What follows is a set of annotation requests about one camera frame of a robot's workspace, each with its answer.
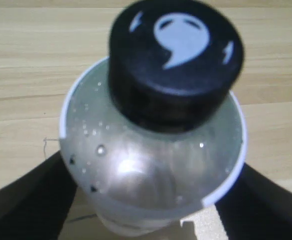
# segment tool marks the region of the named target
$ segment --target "white comma-shaped logo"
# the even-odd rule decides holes
[[[171,52],[163,69],[182,65],[202,54],[210,37],[207,26],[201,20],[180,12],[159,18],[153,31],[158,43]]]

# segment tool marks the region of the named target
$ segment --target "clear bottle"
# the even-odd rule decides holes
[[[247,146],[244,117],[229,91],[243,61],[233,26],[196,1],[153,3],[119,15],[110,58],[78,78],[60,117],[69,172],[104,225],[129,237],[217,202],[239,176]]]

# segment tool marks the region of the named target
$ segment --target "white logo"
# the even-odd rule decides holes
[[[231,58],[232,52],[234,51],[234,42],[229,41],[227,46],[222,51],[225,54],[224,60],[222,61],[222,64],[227,64]]]
[[[129,26],[129,32],[132,33],[137,28],[137,26],[141,24],[140,18],[142,17],[142,14],[143,14],[142,11],[140,11],[135,15],[134,19],[132,19],[132,22],[130,23]]]
[[[154,35],[158,43],[171,51],[163,66],[169,69],[199,56],[209,43],[209,30],[198,18],[185,13],[169,13],[157,20]]]

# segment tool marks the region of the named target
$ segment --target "beige surface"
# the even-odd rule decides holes
[[[112,20],[129,2],[0,0],[0,188],[44,161],[65,93],[107,55]],[[292,0],[210,2],[246,46],[234,91],[247,119],[247,162],[292,190]],[[49,141],[47,155],[57,150]]]

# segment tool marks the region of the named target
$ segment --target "wood grain surface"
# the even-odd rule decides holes
[[[45,160],[65,94],[106,56],[131,0],[0,0],[0,189]],[[292,191],[292,0],[211,0],[238,28],[246,61],[234,92],[248,126],[246,162]],[[47,141],[46,155],[59,149]]]

